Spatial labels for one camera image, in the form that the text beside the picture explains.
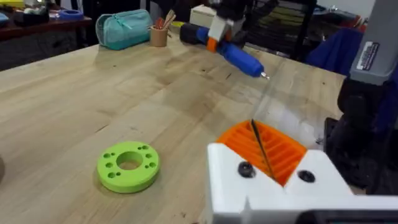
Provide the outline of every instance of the screw head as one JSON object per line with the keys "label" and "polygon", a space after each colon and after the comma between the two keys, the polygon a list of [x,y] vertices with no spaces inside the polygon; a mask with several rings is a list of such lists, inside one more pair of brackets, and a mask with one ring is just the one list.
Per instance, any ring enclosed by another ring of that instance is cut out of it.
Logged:
{"label": "screw head", "polygon": [[313,173],[311,173],[308,170],[300,170],[297,172],[297,175],[300,179],[302,179],[304,182],[307,183],[314,183],[315,182],[315,176]]}
{"label": "screw head", "polygon": [[249,162],[241,162],[238,166],[238,173],[244,178],[253,178],[256,173]]}

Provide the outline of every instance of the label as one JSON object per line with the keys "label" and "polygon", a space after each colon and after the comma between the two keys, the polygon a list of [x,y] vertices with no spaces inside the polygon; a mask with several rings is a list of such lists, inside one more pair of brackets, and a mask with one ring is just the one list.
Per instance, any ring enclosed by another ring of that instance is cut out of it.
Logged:
{"label": "label", "polygon": [[379,43],[367,41],[363,47],[361,58],[358,61],[356,69],[369,71],[372,67],[377,50],[379,50]]}

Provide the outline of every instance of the green 3d printed part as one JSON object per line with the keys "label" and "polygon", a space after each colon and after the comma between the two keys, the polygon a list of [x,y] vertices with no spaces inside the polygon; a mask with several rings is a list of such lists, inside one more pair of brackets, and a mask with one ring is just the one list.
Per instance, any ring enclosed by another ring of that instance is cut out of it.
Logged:
{"label": "green 3d printed part", "polygon": [[[160,168],[155,149],[143,142],[122,142],[107,148],[97,162],[101,183],[118,193],[133,193],[149,187]],[[133,163],[135,169],[126,169]]]}

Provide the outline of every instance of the wooden cup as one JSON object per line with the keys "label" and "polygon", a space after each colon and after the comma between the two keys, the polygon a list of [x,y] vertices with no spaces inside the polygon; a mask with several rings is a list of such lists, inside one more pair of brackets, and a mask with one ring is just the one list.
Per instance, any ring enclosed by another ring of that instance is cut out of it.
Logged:
{"label": "wooden cup", "polygon": [[155,29],[154,26],[150,27],[150,44],[154,47],[165,47],[167,45],[167,29]]}

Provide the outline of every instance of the orange 3d printed part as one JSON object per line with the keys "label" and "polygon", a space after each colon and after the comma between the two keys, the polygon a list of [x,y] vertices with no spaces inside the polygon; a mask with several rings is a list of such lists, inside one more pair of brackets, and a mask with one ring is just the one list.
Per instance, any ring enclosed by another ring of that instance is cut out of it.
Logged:
{"label": "orange 3d printed part", "polygon": [[235,125],[217,142],[228,146],[282,186],[306,152],[297,141],[255,120]]}

